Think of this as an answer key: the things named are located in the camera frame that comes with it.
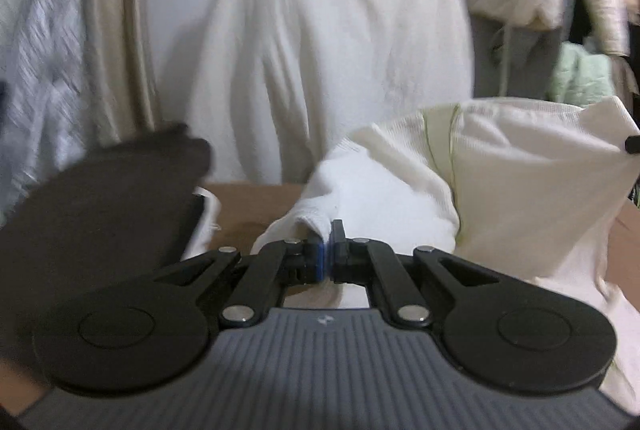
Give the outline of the white waffle knit garment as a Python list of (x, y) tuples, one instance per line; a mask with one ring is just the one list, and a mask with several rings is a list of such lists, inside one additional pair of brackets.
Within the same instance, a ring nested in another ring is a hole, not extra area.
[(602, 389), (639, 409), (639, 314), (605, 278), (608, 235), (639, 175), (616, 98), (440, 105), (352, 132), (257, 247), (341, 220), (399, 254), (433, 246), (595, 307), (618, 339)]

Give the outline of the green fleece garment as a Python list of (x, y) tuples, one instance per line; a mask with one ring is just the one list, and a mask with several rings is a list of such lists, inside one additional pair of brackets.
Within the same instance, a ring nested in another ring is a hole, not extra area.
[(546, 98), (585, 108), (614, 94), (610, 58), (605, 54), (590, 53), (582, 45), (563, 42)]

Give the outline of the folded cream garment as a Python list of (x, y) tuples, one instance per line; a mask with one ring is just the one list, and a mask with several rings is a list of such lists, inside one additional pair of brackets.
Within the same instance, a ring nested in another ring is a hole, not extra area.
[(194, 196), (203, 201), (203, 206), (201, 212), (196, 215), (195, 228), (181, 255), (181, 261), (204, 254), (214, 235), (220, 230), (217, 220), (221, 211), (221, 202), (218, 197), (204, 187), (196, 187)]

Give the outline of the folded dark brown garment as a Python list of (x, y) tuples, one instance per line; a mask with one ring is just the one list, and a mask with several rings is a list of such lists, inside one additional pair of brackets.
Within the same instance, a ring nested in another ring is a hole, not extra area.
[(212, 150), (178, 125), (96, 151), (37, 187), (1, 229), (1, 355), (32, 366), (47, 309), (178, 261)]

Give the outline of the cream draped blanket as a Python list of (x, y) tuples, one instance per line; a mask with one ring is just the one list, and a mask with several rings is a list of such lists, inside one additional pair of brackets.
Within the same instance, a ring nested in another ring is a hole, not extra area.
[(186, 119), (209, 179), (302, 183), (350, 131), (471, 98), (464, 0), (213, 0)]

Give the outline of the silver quilted insulation sheet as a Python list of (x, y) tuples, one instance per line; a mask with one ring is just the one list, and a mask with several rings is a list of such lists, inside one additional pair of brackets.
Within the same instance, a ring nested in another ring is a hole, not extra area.
[(96, 142), (82, 0), (23, 0), (1, 106), (1, 216)]

